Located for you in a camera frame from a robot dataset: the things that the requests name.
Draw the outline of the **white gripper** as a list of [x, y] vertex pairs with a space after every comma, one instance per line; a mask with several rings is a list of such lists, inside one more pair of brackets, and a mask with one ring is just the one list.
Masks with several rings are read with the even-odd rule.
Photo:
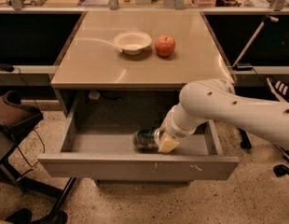
[[185, 111], [171, 109], [160, 126], [165, 133], [161, 133], [157, 139], [158, 151], [170, 153], [179, 145], [176, 139], [188, 137], [196, 131], [197, 127], [197, 121]]

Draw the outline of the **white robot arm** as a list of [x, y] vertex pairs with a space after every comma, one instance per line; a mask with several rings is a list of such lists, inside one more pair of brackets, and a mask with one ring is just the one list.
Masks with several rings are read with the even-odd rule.
[[229, 123], [289, 151], [289, 103], [241, 97], [221, 78], [194, 81], [163, 120], [158, 151], [169, 153], [210, 120]]

